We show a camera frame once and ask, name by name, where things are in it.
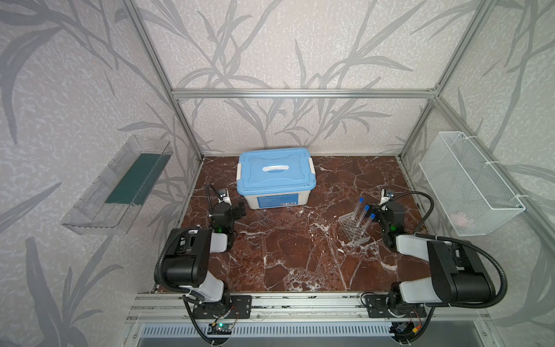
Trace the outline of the clear test tube rack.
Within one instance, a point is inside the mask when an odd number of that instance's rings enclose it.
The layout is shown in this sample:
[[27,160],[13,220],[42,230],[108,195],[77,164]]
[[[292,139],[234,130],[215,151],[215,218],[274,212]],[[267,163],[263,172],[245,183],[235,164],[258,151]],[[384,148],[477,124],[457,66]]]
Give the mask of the clear test tube rack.
[[367,228],[364,227],[364,223],[357,226],[357,219],[354,218],[354,212],[347,213],[338,218],[338,223],[340,230],[346,235],[349,246],[360,246],[371,240],[370,235],[367,232]]

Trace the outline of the blue plastic bin lid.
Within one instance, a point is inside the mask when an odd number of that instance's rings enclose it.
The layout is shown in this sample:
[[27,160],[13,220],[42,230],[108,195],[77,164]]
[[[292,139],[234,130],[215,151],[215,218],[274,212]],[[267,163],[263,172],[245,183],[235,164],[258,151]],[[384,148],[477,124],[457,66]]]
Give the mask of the blue plastic bin lid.
[[246,152],[238,159],[236,184],[244,196],[310,191],[316,187],[315,166],[302,147]]

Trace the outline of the white plastic storage bin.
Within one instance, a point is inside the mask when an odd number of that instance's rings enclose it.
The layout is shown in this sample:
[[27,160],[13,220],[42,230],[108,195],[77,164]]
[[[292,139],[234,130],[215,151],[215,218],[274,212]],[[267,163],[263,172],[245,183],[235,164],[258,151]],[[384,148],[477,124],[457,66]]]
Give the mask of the white plastic storage bin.
[[281,208],[289,206],[305,205],[308,201],[310,191],[282,193],[277,195],[242,195],[251,209]]

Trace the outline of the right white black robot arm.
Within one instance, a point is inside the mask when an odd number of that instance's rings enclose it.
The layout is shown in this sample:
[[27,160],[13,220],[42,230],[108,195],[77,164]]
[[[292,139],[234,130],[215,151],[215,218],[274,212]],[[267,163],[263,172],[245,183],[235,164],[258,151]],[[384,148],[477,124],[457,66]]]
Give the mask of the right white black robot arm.
[[419,305],[483,309],[505,298],[507,274],[480,247],[450,237],[406,233],[403,206],[393,200],[366,206],[365,216],[380,225],[384,245],[391,251],[429,266],[426,278],[393,283],[386,299],[390,311]]

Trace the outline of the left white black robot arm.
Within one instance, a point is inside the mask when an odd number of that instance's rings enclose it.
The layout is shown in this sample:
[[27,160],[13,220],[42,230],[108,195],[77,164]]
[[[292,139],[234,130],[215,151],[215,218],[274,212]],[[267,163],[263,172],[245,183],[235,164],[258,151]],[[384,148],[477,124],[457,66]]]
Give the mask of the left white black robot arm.
[[210,227],[172,230],[155,266],[156,284],[181,293],[187,304],[231,309],[228,286],[209,271],[209,261],[211,254],[231,251],[237,236],[234,224],[245,215],[243,202],[220,202],[209,214]]

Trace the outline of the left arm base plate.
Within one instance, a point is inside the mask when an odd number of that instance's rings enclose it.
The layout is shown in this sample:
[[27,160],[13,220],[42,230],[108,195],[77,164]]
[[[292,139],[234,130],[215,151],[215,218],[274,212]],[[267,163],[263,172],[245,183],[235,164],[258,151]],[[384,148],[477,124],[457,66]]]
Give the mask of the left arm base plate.
[[251,315],[252,296],[231,295],[219,302],[195,305],[193,317],[201,320],[249,319]]

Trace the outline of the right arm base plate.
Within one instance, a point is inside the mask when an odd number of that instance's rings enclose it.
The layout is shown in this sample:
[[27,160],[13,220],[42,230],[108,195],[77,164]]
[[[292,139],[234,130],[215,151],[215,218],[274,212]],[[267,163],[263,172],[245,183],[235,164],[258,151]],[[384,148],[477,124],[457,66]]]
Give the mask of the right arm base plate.
[[389,296],[385,294],[362,293],[360,300],[369,318],[423,319],[427,317],[426,308],[422,304],[390,303]]

